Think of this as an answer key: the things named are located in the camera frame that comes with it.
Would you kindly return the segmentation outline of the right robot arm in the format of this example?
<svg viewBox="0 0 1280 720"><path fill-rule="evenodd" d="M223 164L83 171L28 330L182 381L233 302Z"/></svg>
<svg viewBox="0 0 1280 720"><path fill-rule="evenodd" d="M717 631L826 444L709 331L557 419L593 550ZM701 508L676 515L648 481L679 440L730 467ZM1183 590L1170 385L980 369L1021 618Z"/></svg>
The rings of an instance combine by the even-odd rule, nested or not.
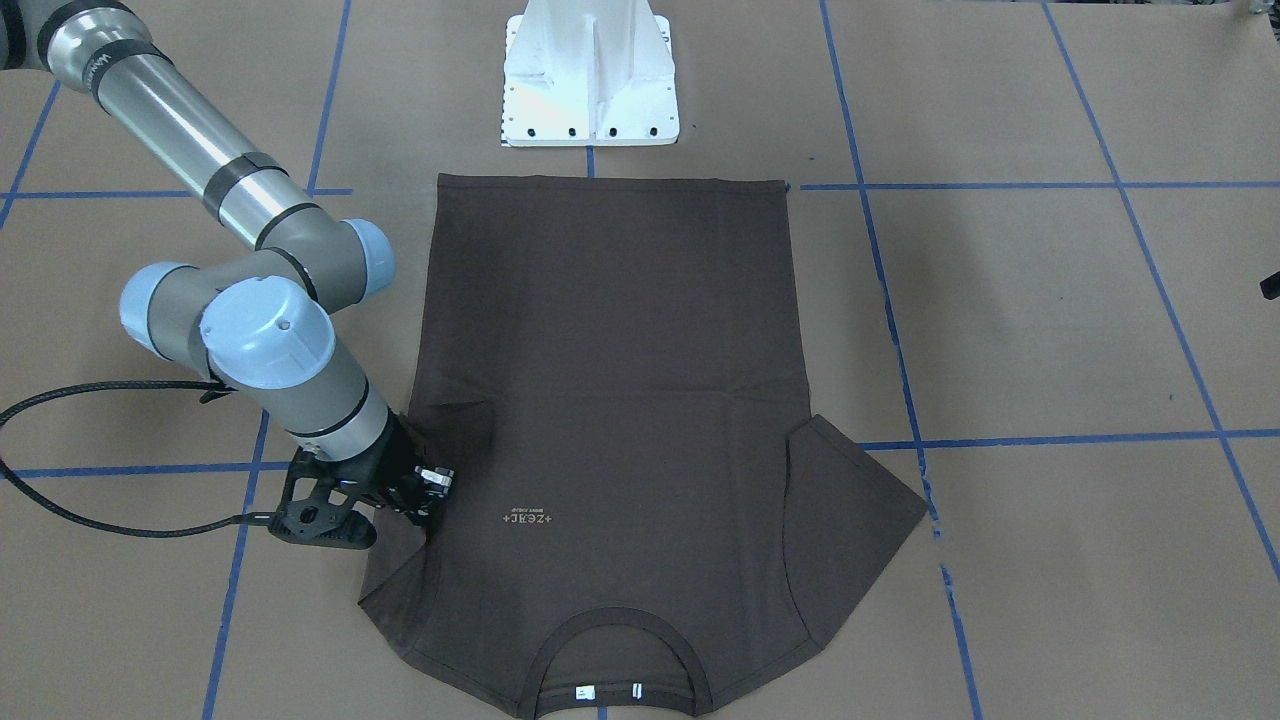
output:
<svg viewBox="0 0 1280 720"><path fill-rule="evenodd" d="M204 402L248 396L297 445L274 510L174 530L93 520L10 468L3 475L47 511L119 536L264 527L294 544L367 550L378 532L362 506L435 530L454 474L428 459L332 322L396 278L385 233L316 204L177 69L124 3L5 1L3 69L47 72L93 100L247 246L215 266L140 269L122 291L120 324L151 354L195 372L187 388Z"/></svg>

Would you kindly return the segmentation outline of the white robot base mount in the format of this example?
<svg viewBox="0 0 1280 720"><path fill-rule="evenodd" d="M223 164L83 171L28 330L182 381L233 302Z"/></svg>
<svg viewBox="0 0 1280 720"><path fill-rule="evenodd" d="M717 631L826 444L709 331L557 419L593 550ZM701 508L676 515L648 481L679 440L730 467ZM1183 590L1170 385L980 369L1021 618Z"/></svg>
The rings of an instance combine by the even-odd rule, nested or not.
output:
<svg viewBox="0 0 1280 720"><path fill-rule="evenodd" d="M506 22L504 41L504 146L678 141L671 24L650 3L530 1Z"/></svg>

